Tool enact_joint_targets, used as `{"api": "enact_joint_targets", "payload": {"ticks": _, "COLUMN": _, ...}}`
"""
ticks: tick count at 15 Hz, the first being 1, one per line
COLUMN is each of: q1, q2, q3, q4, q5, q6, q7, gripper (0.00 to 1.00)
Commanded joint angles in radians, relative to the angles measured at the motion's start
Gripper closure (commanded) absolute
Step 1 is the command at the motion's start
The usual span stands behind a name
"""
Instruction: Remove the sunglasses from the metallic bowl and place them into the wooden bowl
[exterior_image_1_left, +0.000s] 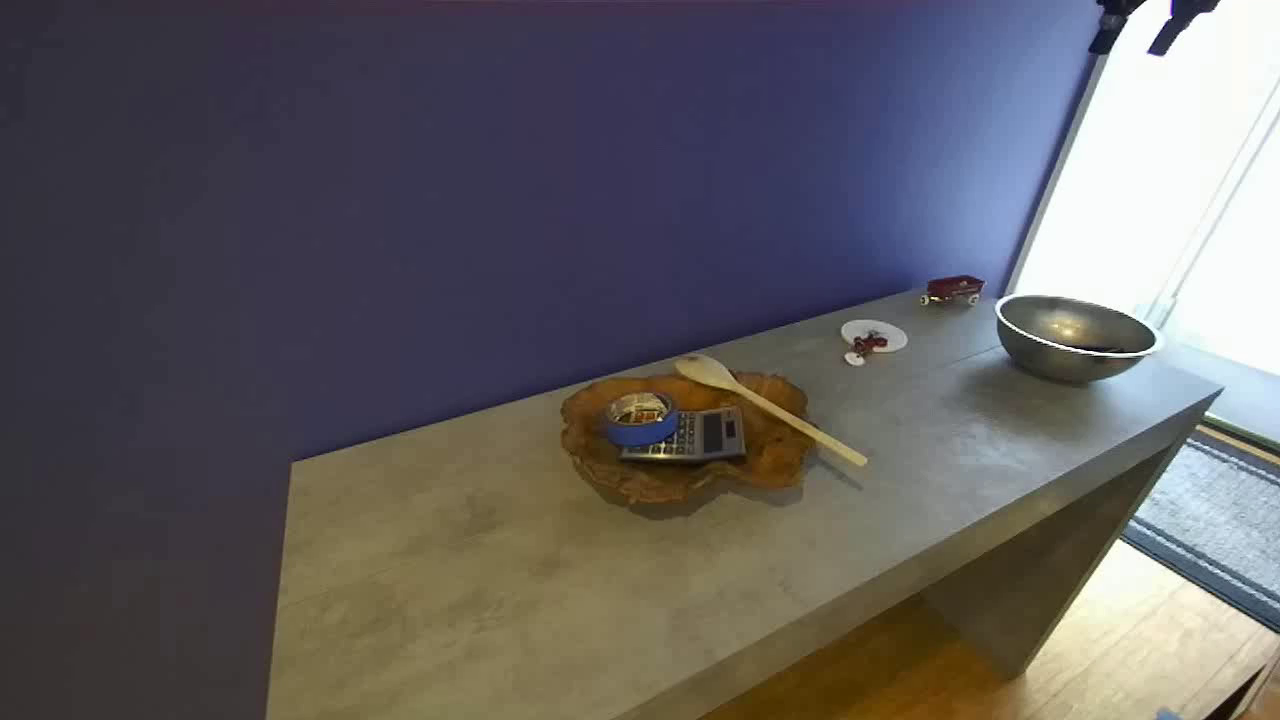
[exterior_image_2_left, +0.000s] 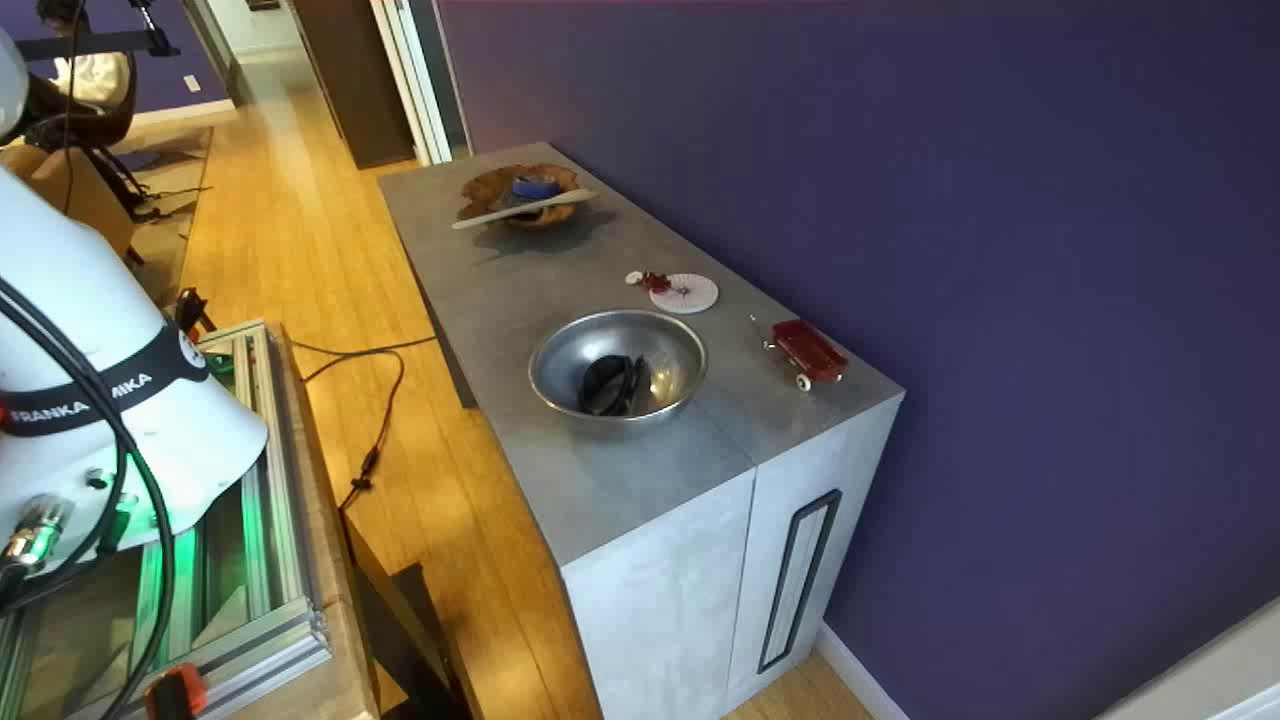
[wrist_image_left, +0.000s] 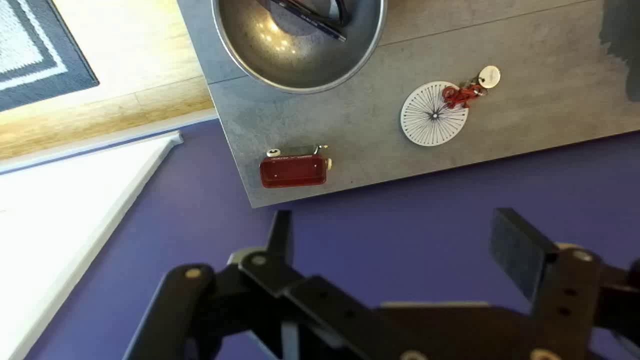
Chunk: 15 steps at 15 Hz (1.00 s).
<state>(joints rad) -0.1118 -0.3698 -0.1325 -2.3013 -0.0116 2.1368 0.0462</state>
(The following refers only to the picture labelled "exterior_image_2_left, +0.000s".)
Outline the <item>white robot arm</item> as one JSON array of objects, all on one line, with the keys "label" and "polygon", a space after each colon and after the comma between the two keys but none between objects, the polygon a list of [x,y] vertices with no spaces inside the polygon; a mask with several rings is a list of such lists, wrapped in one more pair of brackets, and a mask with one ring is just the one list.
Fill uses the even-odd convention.
[{"label": "white robot arm", "polygon": [[[109,241],[13,174],[0,174],[0,286],[17,290],[103,381],[176,531],[261,460],[268,429],[159,316]],[[17,321],[0,321],[0,405],[0,530],[13,531],[30,508],[66,506],[48,551],[61,562],[109,506],[117,437]]]}]

